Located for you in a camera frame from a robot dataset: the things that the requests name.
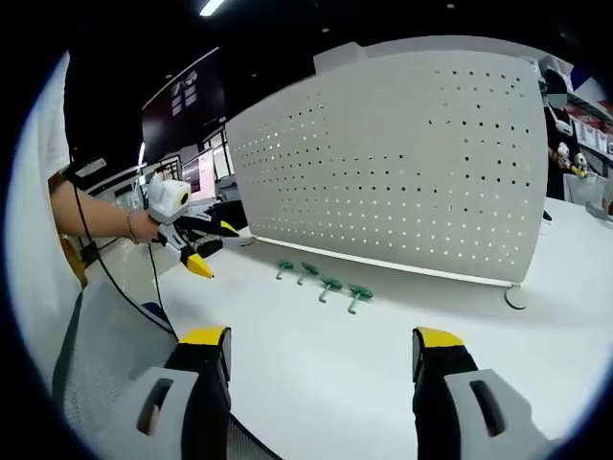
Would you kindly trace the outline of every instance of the sleeve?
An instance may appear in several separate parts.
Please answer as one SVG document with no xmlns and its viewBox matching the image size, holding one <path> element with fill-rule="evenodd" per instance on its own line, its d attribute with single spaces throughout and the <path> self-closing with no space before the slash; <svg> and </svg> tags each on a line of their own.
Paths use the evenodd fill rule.
<svg viewBox="0 0 613 460">
<path fill-rule="evenodd" d="M 46 125 L 43 130 L 47 132 L 47 137 L 40 145 L 40 160 L 47 179 L 70 163 L 64 124 L 64 85 L 69 60 L 66 53 L 52 75 L 48 83 L 50 94 L 42 114 L 42 123 Z"/>
</svg>

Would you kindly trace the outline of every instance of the pegboard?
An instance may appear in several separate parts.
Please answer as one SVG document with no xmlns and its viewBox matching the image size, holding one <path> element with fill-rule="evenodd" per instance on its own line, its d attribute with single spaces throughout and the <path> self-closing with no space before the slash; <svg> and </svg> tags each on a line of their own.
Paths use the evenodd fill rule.
<svg viewBox="0 0 613 460">
<path fill-rule="evenodd" d="M 526 62 L 432 51 L 301 81 L 227 125 L 254 235 L 521 282 L 547 182 Z"/>
</svg>

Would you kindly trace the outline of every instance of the black cable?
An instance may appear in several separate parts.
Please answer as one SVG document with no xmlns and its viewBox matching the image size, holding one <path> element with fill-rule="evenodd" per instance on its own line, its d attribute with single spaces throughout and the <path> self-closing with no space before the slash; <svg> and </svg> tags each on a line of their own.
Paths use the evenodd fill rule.
<svg viewBox="0 0 613 460">
<path fill-rule="evenodd" d="M 87 238 L 89 239 L 89 241 L 92 241 L 92 236 L 89 233 L 89 228 L 87 227 L 87 222 L 85 221 L 85 214 L 83 213 L 83 209 L 80 206 L 80 200 L 79 200 L 79 189 L 77 189 L 77 186 L 73 183 L 73 189 L 75 190 L 75 199 L 77 200 L 77 207 L 79 208 L 79 215 L 80 215 L 80 220 L 81 222 L 83 222 L 83 229 L 85 230 L 85 235 L 87 236 Z M 138 311 L 140 314 L 142 314 L 146 319 L 148 319 L 149 321 L 151 321 L 153 324 L 155 324 L 157 327 L 159 327 L 160 329 L 162 329 L 163 331 L 166 331 L 169 334 L 174 335 L 174 331 L 172 329 L 167 329 L 165 328 L 163 325 L 161 325 L 160 323 L 158 323 L 157 321 L 153 320 L 152 318 L 150 318 L 149 316 L 147 316 L 142 310 L 141 308 L 136 305 L 132 299 L 130 299 L 127 295 L 125 295 L 125 292 L 122 291 L 122 289 L 119 287 L 119 285 L 117 284 L 117 282 L 115 281 L 115 278 L 113 278 L 113 276 L 110 274 L 110 272 L 108 271 L 108 268 L 106 267 L 106 265 L 104 264 L 104 262 L 102 261 L 102 257 L 100 255 L 100 251 L 94 251 L 96 253 L 96 258 L 98 259 L 98 262 L 100 263 L 102 270 L 104 270 L 104 273 L 106 273 L 106 276 L 108 277 L 108 279 L 111 281 L 111 283 L 113 284 L 113 286 L 115 287 L 115 289 L 121 294 L 122 297 L 124 297 L 124 299 L 127 301 L 127 303 L 129 303 L 134 309 L 136 309 L 136 311 Z"/>
<path fill-rule="evenodd" d="M 143 170 L 140 169 L 140 175 L 139 178 L 143 177 Z M 141 185 L 140 180 L 138 180 L 137 182 L 139 191 L 141 192 L 141 196 L 143 197 L 143 209 L 148 209 L 149 207 L 149 190 L 147 190 L 147 193 L 145 194 L 145 192 L 143 192 L 143 186 Z M 155 266 L 155 260 L 153 259 L 153 251 L 151 250 L 151 243 L 148 243 L 148 251 L 149 251 L 149 258 L 151 260 L 151 268 L 153 269 L 153 279 L 155 280 L 155 290 L 157 291 L 157 301 L 160 304 L 160 309 L 162 309 L 162 311 L 164 313 L 166 313 L 164 311 L 164 304 L 162 304 L 162 295 L 160 294 L 160 283 L 159 280 L 157 279 L 157 267 Z"/>
<path fill-rule="evenodd" d="M 240 247 L 250 246 L 251 244 L 256 242 L 257 239 L 258 239 L 258 237 L 251 237 L 251 241 L 250 242 L 248 242 L 246 244 L 241 244 Z"/>
<path fill-rule="evenodd" d="M 112 243 L 116 242 L 119 238 L 114 238 L 113 240 L 106 242 L 105 244 L 103 244 L 102 246 L 98 247 L 98 245 L 96 244 L 96 250 L 98 251 L 102 251 L 103 249 L 106 249 L 108 246 L 110 246 Z"/>
<path fill-rule="evenodd" d="M 164 305 L 162 304 L 162 296 L 160 295 L 160 284 L 157 280 L 157 268 L 155 267 L 155 261 L 153 260 L 153 251 L 151 251 L 151 243 L 147 244 L 149 250 L 149 258 L 151 259 L 151 268 L 153 268 L 153 278 L 155 279 L 155 290 L 157 290 L 157 301 L 160 303 L 160 309 L 164 311 Z"/>
</svg>

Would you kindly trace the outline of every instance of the white table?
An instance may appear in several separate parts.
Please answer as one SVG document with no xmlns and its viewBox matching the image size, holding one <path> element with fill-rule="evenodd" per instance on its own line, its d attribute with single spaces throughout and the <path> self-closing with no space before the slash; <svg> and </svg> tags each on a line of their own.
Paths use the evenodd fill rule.
<svg viewBox="0 0 613 460">
<path fill-rule="evenodd" d="M 579 423 L 613 350 L 613 226 L 576 205 L 547 200 L 524 283 L 531 300 L 512 310 L 504 289 L 304 253 L 266 242 L 224 248 L 206 280 L 182 265 L 161 277 L 179 335 L 210 325 L 233 330 L 232 411 L 290 459 L 417 456 L 411 410 L 411 332 L 428 326 L 461 337 L 477 365 L 494 369 L 533 407 L 549 438 Z M 375 294 L 347 313 L 348 291 L 331 293 L 298 273 L 275 280 L 277 260 L 310 262 Z"/>
</svg>

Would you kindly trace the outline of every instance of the shelf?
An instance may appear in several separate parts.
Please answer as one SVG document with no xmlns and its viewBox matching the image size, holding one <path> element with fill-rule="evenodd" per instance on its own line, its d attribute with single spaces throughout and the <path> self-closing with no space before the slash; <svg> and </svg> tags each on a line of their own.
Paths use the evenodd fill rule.
<svg viewBox="0 0 613 460">
<path fill-rule="evenodd" d="M 568 102 L 569 104 L 574 105 L 598 118 L 608 127 L 613 128 L 613 115 L 608 113 L 601 105 L 597 103 L 590 103 L 575 93 L 568 93 Z"/>
<path fill-rule="evenodd" d="M 608 163 L 610 166 L 613 166 L 613 155 L 609 153 L 602 153 L 599 150 L 594 149 L 593 147 L 585 146 L 584 144 L 579 143 L 579 150 L 586 150 L 589 153 L 599 156 L 602 160 Z"/>
</svg>

